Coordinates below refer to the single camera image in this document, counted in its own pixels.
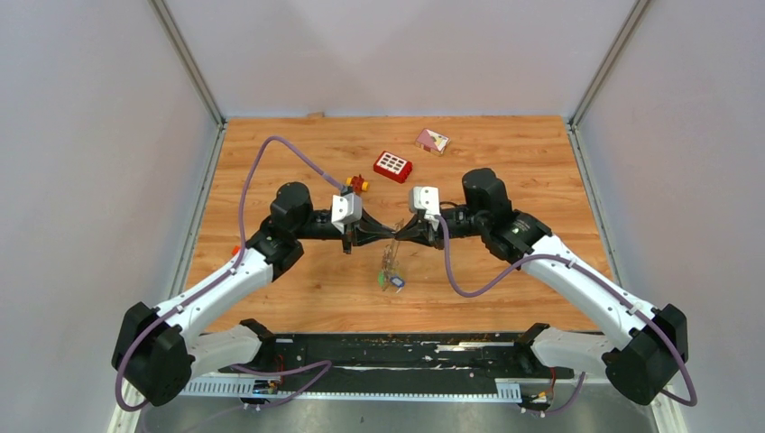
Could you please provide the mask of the large clear keyring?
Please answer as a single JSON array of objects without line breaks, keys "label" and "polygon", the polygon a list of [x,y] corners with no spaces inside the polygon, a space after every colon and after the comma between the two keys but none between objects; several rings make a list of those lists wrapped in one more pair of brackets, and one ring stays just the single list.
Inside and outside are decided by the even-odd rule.
[{"label": "large clear keyring", "polygon": [[397,252],[399,248],[399,241],[392,239],[391,242],[384,248],[382,256],[382,272],[387,277],[395,275],[398,268]]}]

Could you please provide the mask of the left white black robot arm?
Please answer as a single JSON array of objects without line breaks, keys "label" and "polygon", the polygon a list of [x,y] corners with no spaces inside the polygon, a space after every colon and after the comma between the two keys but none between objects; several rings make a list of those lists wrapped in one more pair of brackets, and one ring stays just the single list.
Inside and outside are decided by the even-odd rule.
[{"label": "left white black robot arm", "polygon": [[316,210],[306,185],[282,185],[259,229],[220,269],[173,299],[152,308],[138,302],[125,312],[112,357],[116,396],[129,382],[148,403],[161,406],[204,373],[232,364],[269,371],[277,351],[266,342],[268,331],[259,322],[247,319],[211,334],[207,327],[286,273],[303,256],[304,239],[337,240],[350,253],[394,234],[364,210],[348,187],[332,198],[329,209]]}]

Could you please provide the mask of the bunch of coloured keys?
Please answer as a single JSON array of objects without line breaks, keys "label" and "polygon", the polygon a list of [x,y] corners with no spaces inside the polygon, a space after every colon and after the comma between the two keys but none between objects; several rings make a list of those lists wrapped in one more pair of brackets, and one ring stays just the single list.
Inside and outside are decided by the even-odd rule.
[{"label": "bunch of coloured keys", "polygon": [[393,290],[396,293],[406,285],[403,274],[397,267],[383,267],[378,273],[377,283],[383,291]]}]

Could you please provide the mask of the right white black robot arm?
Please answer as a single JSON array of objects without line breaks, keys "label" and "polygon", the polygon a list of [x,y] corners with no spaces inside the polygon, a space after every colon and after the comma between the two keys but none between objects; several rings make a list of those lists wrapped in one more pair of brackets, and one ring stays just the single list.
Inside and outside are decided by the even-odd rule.
[{"label": "right white black robot arm", "polygon": [[[604,277],[547,225],[514,208],[493,170],[470,170],[462,188],[464,204],[447,209],[440,205],[438,188],[412,188],[413,217],[397,239],[443,250],[449,284],[464,298],[486,293],[518,270],[563,296],[601,332],[594,336],[536,326],[527,333],[529,342],[515,352],[521,373],[534,377],[549,367],[565,367],[604,375],[622,396],[640,405],[660,394],[687,407],[697,405],[687,369],[687,316],[681,309],[671,303],[658,308]],[[450,255],[452,240],[470,236],[480,237],[491,255],[509,264],[473,291],[456,283]]]}]

